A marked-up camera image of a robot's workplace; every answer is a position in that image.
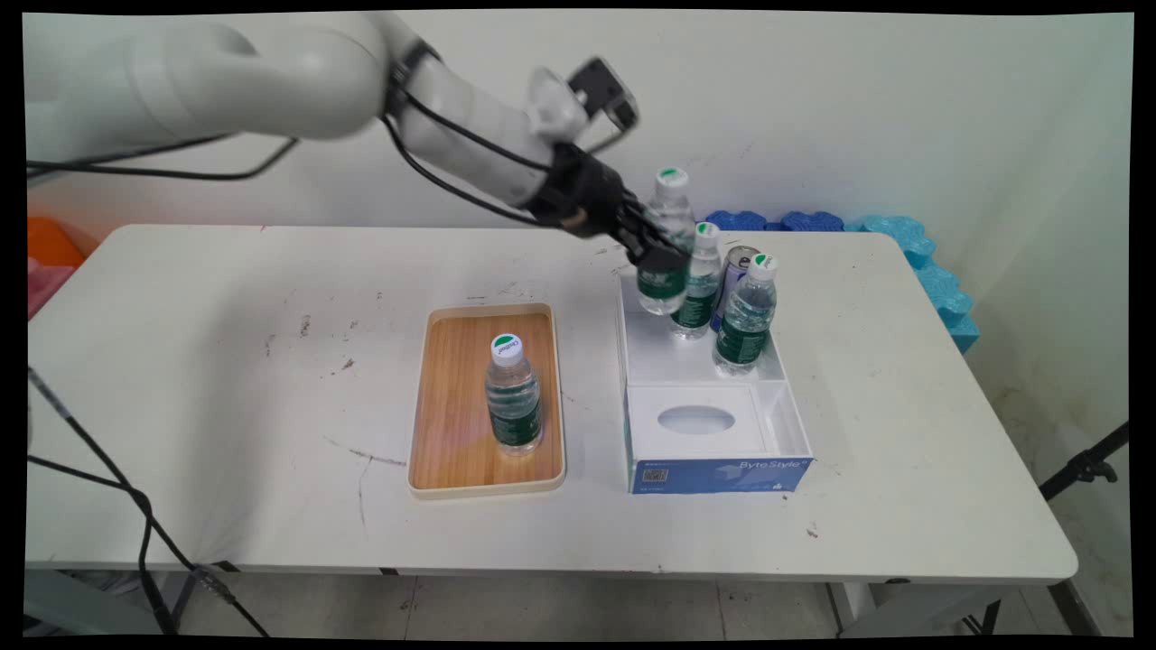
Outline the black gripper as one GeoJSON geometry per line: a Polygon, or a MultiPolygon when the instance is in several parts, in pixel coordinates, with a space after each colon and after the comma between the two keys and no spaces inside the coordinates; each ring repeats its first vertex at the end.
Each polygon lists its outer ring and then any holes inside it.
{"type": "Polygon", "coordinates": [[[553,164],[526,210],[541,226],[575,237],[620,239],[628,263],[640,272],[683,272],[691,260],[696,217],[690,204],[629,200],[622,177],[578,145],[553,145],[553,164]]]}

